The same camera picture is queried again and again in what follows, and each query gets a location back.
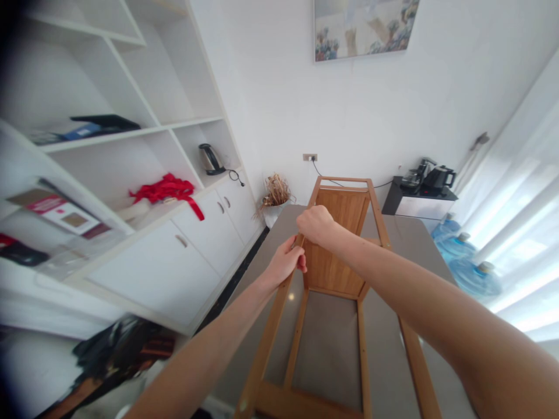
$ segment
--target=blue item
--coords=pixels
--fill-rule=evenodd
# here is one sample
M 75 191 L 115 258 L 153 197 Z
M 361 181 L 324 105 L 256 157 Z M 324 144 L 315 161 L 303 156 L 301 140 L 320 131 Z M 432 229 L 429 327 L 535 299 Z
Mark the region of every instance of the blue item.
M 455 235 L 460 230 L 460 224 L 453 220 L 454 214 L 449 212 L 444 220 L 437 225 L 435 230 L 431 233 L 431 237 L 437 242 L 441 242 L 449 237 Z
M 454 259 L 468 259 L 475 254 L 476 248 L 468 243 L 469 238 L 468 233 L 462 233 L 458 237 L 450 237 L 435 243 L 447 265 Z
M 503 289 L 492 273 L 493 265 L 483 262 L 476 266 L 466 259 L 455 259 L 448 265 L 458 286 L 477 300 L 499 295 Z
M 46 129 L 64 141 L 81 140 L 101 130 L 101 126 L 93 122 L 64 121 Z

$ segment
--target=bamboo frame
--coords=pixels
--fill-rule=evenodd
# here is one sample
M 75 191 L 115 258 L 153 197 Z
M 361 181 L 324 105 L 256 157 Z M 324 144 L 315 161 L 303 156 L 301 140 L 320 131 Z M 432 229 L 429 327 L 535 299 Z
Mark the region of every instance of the bamboo frame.
M 346 182 L 361 182 L 366 183 L 366 188 L 357 187 L 344 187 L 344 186 L 322 186 L 322 180 L 340 180 Z M 314 185 L 312 196 L 309 200 L 307 209 L 314 206 L 319 196 L 320 190 L 338 190 L 344 193 L 362 194 L 366 193 L 363 208 L 360 210 L 359 220 L 357 224 L 357 231 L 360 233 L 365 221 L 365 216 L 369 203 L 373 209 L 374 220 L 378 230 L 379 240 L 369 239 L 370 242 L 378 244 L 387 250 L 392 250 L 388 231 L 382 219 L 380 206 L 378 205 L 377 197 L 374 193 L 373 182 L 370 179 L 354 179 L 350 177 L 324 177 L 319 176 Z M 302 246 L 305 238 L 299 234 L 295 242 L 296 246 Z M 265 381 L 264 373 L 270 358 L 270 354 L 274 345 L 275 335 L 280 325 L 281 314 L 287 300 L 289 287 L 293 279 L 293 272 L 291 275 L 280 285 L 272 310 L 268 316 L 264 333 L 260 340 L 258 351 L 254 357 L 254 362 L 246 380 L 245 387 L 239 399 L 235 410 L 236 419 L 249 419 L 252 418 L 255 411 L 259 411 L 267 416 L 284 419 L 284 418 L 352 418 L 352 419 L 371 419 L 373 416 L 371 391 L 369 382 L 369 367 L 367 362 L 367 348 L 365 337 L 365 316 L 363 315 L 363 301 L 369 290 L 367 283 L 363 283 L 359 293 L 349 294 L 340 292 L 338 290 L 331 290 L 321 287 L 309 286 L 309 281 L 306 275 L 303 276 L 304 292 L 299 309 L 299 315 L 295 327 L 295 334 L 291 344 L 291 352 L 289 354 L 289 361 L 287 370 L 285 372 L 285 379 L 283 388 L 275 386 Z M 308 393 L 292 389 L 293 375 L 295 373 L 295 365 L 299 351 L 299 344 L 303 330 L 303 323 L 305 320 L 306 306 L 309 299 L 310 292 L 320 292 L 340 298 L 346 298 L 356 301 L 357 315 L 358 315 L 358 335 L 359 335 L 359 360 L 360 360 L 360 373 L 361 373 L 361 391 L 362 391 L 362 412 L 358 412 L 341 406 L 339 404 L 324 400 L 320 397 L 310 395 Z M 406 355 L 408 364 L 411 371 L 413 385 L 415 388 L 416 397 L 418 400 L 419 410 L 423 419 L 440 419 L 441 413 L 437 402 L 437 398 L 431 382 L 431 376 L 423 350 L 419 344 L 417 334 L 398 317 L 400 330 L 404 339 L 406 347 Z

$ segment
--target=fingers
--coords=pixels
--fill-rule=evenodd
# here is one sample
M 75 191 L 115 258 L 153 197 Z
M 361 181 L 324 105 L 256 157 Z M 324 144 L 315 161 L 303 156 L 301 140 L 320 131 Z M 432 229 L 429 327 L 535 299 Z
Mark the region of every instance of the fingers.
M 289 256 L 289 260 L 292 261 L 291 263 L 293 263 L 293 265 L 296 265 L 299 263 L 299 259 L 301 256 L 303 256 L 305 254 L 305 250 L 301 247 L 301 246 L 295 246 L 289 253 L 287 256 Z
M 304 254 L 299 256 L 299 259 L 297 260 L 297 269 L 304 274 L 307 273 L 307 257 Z
M 282 244 L 279 245 L 279 248 L 284 252 L 284 253 L 289 253 L 289 251 L 291 250 L 291 246 L 293 246 L 295 240 L 297 239 L 297 235 L 291 236 L 290 238 L 288 238 L 286 241 L 284 241 Z

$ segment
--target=blue water bottle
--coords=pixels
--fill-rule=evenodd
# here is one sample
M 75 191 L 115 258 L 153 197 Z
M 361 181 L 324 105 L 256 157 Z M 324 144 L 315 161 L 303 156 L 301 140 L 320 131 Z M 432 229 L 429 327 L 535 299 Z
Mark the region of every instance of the blue water bottle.
M 470 235 L 461 233 L 458 237 L 449 237 L 441 242 L 435 243 L 447 265 L 454 259 L 472 258 L 476 248 L 468 243 Z
M 478 266 L 466 259 L 455 259 L 448 264 L 458 286 L 481 302 L 498 296 L 503 289 L 493 273 L 494 266 L 482 262 Z
M 449 212 L 443 220 L 439 224 L 433 232 L 431 233 L 431 237 L 437 242 L 441 242 L 449 237 L 454 236 L 460 230 L 460 224 L 454 221 L 454 213 Z

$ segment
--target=white vase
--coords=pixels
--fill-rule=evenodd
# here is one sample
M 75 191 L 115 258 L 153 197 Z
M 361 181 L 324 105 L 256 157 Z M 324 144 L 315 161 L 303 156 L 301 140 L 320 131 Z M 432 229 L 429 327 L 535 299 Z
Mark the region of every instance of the white vase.
M 266 225 L 268 226 L 268 228 L 271 229 L 274 226 L 276 220 L 280 216 L 281 211 L 290 203 L 290 201 L 286 201 L 281 205 L 277 205 L 275 207 L 266 207 L 264 209 L 264 221 L 266 221 Z

